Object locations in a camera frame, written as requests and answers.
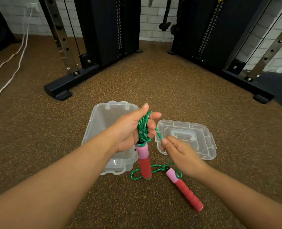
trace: hand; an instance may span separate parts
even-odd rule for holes
[[[198,179],[208,166],[188,143],[173,136],[161,140],[161,150],[166,150],[181,172],[195,179]]]
[[[115,152],[122,152],[130,149],[139,141],[138,121],[148,112],[148,104],[144,104],[142,108],[123,115],[107,130],[114,138]],[[147,122],[148,137],[153,138],[156,135],[156,123],[154,119],[162,116],[160,112],[152,112]]]

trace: forearm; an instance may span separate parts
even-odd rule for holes
[[[198,178],[247,228],[281,229],[282,205],[207,166]]]
[[[0,228],[65,227],[114,154],[107,133],[2,194]]]

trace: fingernail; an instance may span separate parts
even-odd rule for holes
[[[163,138],[163,139],[161,140],[161,144],[166,145],[166,143],[167,143],[167,140],[166,140],[165,138]]]

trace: clear plastic lid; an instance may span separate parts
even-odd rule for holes
[[[216,157],[216,145],[213,135],[202,124],[160,120],[157,129],[162,138],[174,136],[187,142],[204,160],[212,160]],[[159,152],[167,155],[166,152],[161,151],[161,138],[158,135],[156,135],[155,141]]]

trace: red handle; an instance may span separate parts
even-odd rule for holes
[[[139,165],[141,174],[144,179],[150,179],[152,177],[152,169],[150,167],[150,158],[139,159]]]
[[[193,192],[186,186],[186,184],[179,179],[175,185],[180,189],[180,191],[183,193],[183,195],[188,199],[190,204],[195,208],[197,212],[200,212],[204,205],[201,203],[201,201],[193,194]]]

